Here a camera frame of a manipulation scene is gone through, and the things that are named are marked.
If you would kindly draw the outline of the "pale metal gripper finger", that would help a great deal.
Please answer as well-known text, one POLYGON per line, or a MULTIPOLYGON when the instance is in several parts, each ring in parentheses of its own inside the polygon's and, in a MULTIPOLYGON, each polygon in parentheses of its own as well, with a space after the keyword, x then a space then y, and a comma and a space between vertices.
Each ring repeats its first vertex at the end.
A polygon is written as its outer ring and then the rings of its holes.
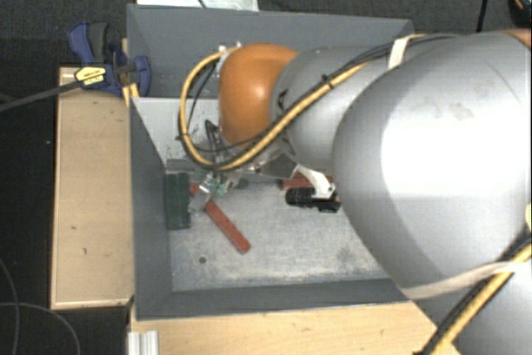
POLYGON ((205 181, 193 184, 189 189, 189 193, 190 202, 188 206, 188 211, 191 214, 203 211, 206 203, 211 197, 209 185, 205 181))

